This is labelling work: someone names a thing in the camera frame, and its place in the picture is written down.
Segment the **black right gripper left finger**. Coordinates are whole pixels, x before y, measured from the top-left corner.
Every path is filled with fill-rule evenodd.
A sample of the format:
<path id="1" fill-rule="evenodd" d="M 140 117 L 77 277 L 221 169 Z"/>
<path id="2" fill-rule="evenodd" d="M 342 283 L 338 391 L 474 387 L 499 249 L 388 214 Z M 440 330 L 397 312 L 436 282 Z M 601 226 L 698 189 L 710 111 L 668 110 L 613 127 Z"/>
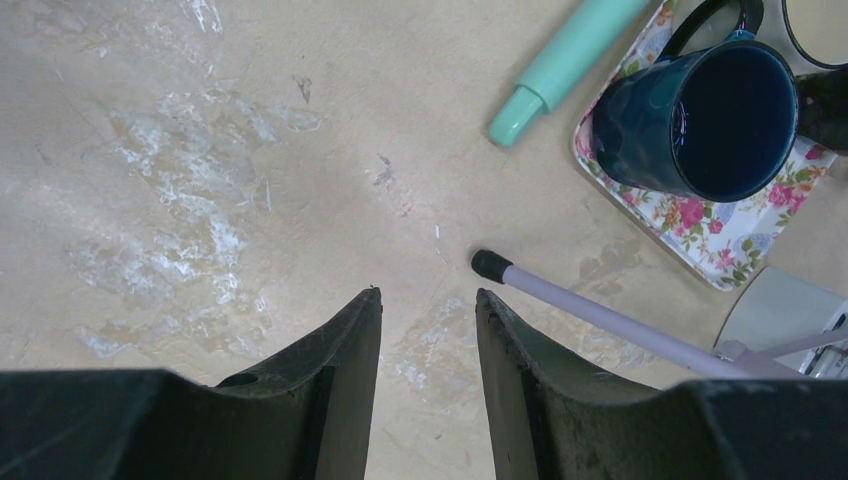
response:
<path id="1" fill-rule="evenodd" d="M 5 371 L 5 479 L 360 479 L 378 288 L 214 387 L 166 369 Z"/>

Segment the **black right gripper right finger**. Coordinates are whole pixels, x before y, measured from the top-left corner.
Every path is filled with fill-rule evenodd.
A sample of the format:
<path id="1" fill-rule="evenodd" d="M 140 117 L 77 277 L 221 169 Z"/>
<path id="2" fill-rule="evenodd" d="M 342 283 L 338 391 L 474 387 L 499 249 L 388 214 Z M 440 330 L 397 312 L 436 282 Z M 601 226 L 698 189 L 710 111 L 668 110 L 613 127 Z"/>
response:
<path id="1" fill-rule="evenodd" d="M 476 330 L 500 479 L 843 479 L 847 385 L 701 379 L 658 390 L 536 330 L 494 292 Z"/>

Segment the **dark blue mug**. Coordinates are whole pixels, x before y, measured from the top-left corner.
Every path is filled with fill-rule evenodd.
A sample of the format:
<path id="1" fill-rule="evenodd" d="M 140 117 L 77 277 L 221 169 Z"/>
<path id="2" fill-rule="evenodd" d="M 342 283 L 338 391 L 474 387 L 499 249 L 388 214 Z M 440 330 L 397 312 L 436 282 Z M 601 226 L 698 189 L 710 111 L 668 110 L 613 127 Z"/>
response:
<path id="1" fill-rule="evenodd" d="M 702 2 L 651 66 L 600 96 L 591 147 L 616 182 L 729 203 L 762 190 L 784 166 L 797 135 L 799 98 L 784 57 L 756 38 L 763 2 L 739 2 L 723 41 L 681 52 L 723 5 Z"/>

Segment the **cream enamel mug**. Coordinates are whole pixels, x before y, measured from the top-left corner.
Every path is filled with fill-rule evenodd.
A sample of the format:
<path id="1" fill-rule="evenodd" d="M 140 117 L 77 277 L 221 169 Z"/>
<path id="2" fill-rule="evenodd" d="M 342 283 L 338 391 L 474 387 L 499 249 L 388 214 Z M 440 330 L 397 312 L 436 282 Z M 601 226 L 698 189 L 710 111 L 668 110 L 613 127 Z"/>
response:
<path id="1" fill-rule="evenodd" d="M 759 41 L 796 76 L 847 67 L 847 0 L 765 1 Z"/>

